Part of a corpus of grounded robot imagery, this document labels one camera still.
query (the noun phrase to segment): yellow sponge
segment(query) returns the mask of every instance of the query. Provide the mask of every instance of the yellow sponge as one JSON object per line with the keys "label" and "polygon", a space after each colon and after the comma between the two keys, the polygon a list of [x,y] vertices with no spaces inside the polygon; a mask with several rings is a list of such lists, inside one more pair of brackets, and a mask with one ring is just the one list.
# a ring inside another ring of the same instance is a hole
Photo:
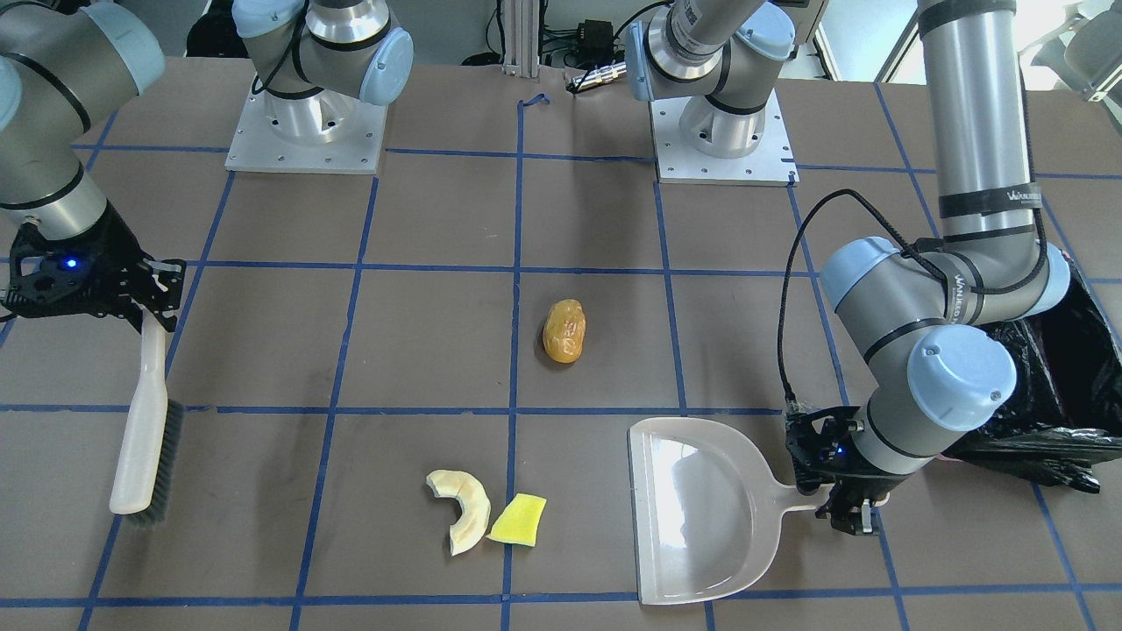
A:
{"label": "yellow sponge", "polygon": [[495,520],[495,525],[491,527],[487,538],[499,543],[517,543],[533,548],[537,543],[537,522],[542,519],[543,509],[545,509],[545,497],[518,493],[503,514]]}

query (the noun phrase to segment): white plastic handle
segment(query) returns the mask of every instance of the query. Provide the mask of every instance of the white plastic handle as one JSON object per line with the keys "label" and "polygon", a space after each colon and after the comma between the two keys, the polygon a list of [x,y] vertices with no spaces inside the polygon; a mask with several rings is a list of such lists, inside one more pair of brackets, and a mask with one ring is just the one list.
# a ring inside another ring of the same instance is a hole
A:
{"label": "white plastic handle", "polygon": [[140,378],[129,405],[113,493],[109,497],[109,510],[119,515],[140,512],[151,504],[167,420],[166,353],[167,331],[145,311],[140,327]]}

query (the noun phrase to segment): wires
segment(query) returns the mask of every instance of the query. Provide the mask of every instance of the wires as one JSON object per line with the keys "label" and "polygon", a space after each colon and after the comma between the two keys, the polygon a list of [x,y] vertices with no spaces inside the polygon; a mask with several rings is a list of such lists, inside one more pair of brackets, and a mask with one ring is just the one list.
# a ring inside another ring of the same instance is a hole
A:
{"label": "wires", "polygon": [[[1029,182],[1034,182],[1037,180],[1037,167],[1032,159],[1032,138],[1029,135],[1029,91],[1024,86],[1024,71],[1021,70],[1021,109],[1024,110],[1024,149],[1029,162]],[[1023,278],[1008,285],[997,289],[984,289],[984,287],[971,287],[971,292],[980,295],[1001,295],[1006,293],[1015,292],[1017,290],[1028,285],[1037,278],[1040,271],[1045,268],[1045,263],[1048,262],[1048,241],[1045,235],[1045,220],[1040,213],[1039,208],[1032,209],[1032,221],[1037,226],[1037,241],[1040,244],[1040,252],[1037,254],[1037,263],[1032,266],[1032,271],[1028,273]]]}
{"label": "wires", "polygon": [[506,58],[506,29],[503,28],[503,0],[495,0],[495,21],[498,24],[498,47],[502,61]]}
{"label": "wires", "polygon": [[787,267],[783,269],[783,291],[780,293],[779,299],[779,328],[775,333],[775,353],[779,360],[779,378],[783,384],[783,396],[788,403],[793,404],[795,402],[794,390],[791,387],[791,382],[787,378],[787,366],[783,362],[783,326],[787,320],[787,294],[788,289],[791,283],[791,266],[794,264],[794,255],[799,252],[799,244],[802,243],[802,237],[807,231],[807,227],[810,226],[810,221],[818,214],[818,211],[826,205],[830,200],[848,195],[859,203],[865,210],[873,216],[873,219],[881,225],[882,228],[892,237],[894,241],[900,246],[900,249],[904,252],[910,258],[913,258],[928,274],[931,274],[940,283],[946,284],[947,276],[941,269],[935,266],[930,260],[927,260],[916,252],[916,248],[904,240],[903,236],[896,231],[896,229],[889,222],[888,219],[881,214],[881,211],[876,210],[872,203],[868,202],[861,193],[854,191],[853,189],[842,189],[834,191],[833,193],[826,195],[815,208],[810,209],[807,213],[807,218],[802,221],[802,226],[799,226],[799,231],[794,235],[794,243],[791,244],[791,253],[787,257]]}
{"label": "wires", "polygon": [[304,33],[304,17],[307,15],[307,4],[311,0],[304,0],[304,7],[301,8],[300,13],[296,15],[296,20],[292,25],[292,38],[288,40],[288,45],[285,46],[284,54],[280,55],[280,60],[277,65],[273,68],[273,72],[261,82],[261,76],[257,75],[254,77],[254,83],[249,86],[249,92],[252,94],[260,94],[261,92],[269,89],[269,84],[276,77],[277,73],[280,72],[280,66],[284,65],[288,57],[292,55],[293,49],[300,45],[300,36]]}
{"label": "wires", "polygon": [[[643,7],[642,9],[635,11],[632,15],[632,17],[627,18],[624,21],[624,24],[619,25],[619,28],[616,29],[615,35],[613,35],[613,37],[611,37],[613,44],[616,40],[619,39],[619,34],[623,33],[625,28],[627,28],[627,25],[629,25],[631,22],[633,22],[636,19],[638,19],[640,16],[642,16],[643,13],[650,11],[651,9],[657,9],[659,7],[669,7],[672,3],[673,3],[673,0],[661,0],[660,2],[652,2],[652,3],[647,4],[646,7]],[[576,88],[580,86],[580,85],[583,85],[585,81],[588,80],[588,75],[592,74],[592,71],[595,71],[595,70],[596,70],[596,65],[594,65],[592,67],[588,68],[588,71],[585,72],[585,76],[581,76],[579,82],[574,82],[572,84],[573,88],[570,90],[570,92],[572,92],[576,95],[577,94]]]}
{"label": "wires", "polygon": [[484,27],[484,40],[487,42],[487,49],[498,55],[498,51],[490,45],[490,25],[495,21],[496,16],[498,16],[498,7],[491,11],[491,17],[487,20],[487,26]]}

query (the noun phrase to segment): brush bristles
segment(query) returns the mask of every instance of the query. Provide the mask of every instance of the brush bristles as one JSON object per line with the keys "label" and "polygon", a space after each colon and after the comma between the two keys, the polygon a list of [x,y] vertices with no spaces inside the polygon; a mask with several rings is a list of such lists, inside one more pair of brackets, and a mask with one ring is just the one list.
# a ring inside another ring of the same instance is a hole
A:
{"label": "brush bristles", "polygon": [[186,409],[176,401],[167,402],[167,419],[164,421],[164,442],[159,448],[159,466],[156,468],[156,484],[151,491],[151,504],[136,513],[125,515],[125,519],[138,528],[151,528],[167,516],[167,504],[172,496],[172,469],[175,466],[175,452],[180,447],[180,435],[183,432],[183,419]]}

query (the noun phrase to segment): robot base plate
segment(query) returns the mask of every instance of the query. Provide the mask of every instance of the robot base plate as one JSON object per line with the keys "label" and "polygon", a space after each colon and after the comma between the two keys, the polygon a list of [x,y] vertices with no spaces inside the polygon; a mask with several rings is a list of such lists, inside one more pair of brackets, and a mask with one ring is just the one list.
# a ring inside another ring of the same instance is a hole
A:
{"label": "robot base plate", "polygon": [[752,186],[785,186],[799,181],[794,154],[787,136],[787,126],[779,109],[775,92],[767,98],[766,128],[760,145],[742,158],[718,158],[706,155],[686,141],[678,128],[689,97],[662,99],[651,103],[651,127],[659,156],[659,181],[682,184],[738,184]]}
{"label": "robot base plate", "polygon": [[358,102],[351,134],[325,145],[297,145],[269,128],[265,99],[249,94],[226,156],[228,171],[373,175],[386,129],[386,108]]}

